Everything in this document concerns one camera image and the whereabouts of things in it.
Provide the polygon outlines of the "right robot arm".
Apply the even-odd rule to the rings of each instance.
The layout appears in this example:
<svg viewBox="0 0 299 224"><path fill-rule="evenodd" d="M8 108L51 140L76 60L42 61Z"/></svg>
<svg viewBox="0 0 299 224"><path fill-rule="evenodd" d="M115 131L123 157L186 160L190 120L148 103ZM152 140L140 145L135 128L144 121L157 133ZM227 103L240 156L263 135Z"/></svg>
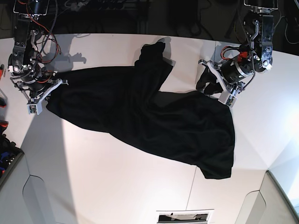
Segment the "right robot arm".
<svg viewBox="0 0 299 224"><path fill-rule="evenodd" d="M47 28L39 21L48 12L48 0L17 0L14 13L17 15L14 25L14 47L8 59L10 80L27 99L30 108L37 107L52 91L66 80L56 79L55 72L45 65L51 60L44 60L42 53L47 43L55 44L55 56L61 53L53 29L58 17L58 1L54 1L54 19Z"/></svg>

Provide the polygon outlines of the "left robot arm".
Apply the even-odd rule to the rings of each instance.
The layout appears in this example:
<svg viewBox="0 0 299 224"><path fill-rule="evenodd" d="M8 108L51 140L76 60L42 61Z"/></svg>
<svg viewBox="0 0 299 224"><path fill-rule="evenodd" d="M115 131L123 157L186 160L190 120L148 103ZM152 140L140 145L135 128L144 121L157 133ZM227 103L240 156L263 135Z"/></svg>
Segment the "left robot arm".
<svg viewBox="0 0 299 224"><path fill-rule="evenodd" d="M272 69L274 16L278 9L276 0L239 1L234 16L245 35L244 42L238 47L225 46L221 61L199 60L205 70L196 84L196 90L211 96L219 93L219 101L232 105L237 95L244 91L256 73Z"/></svg>

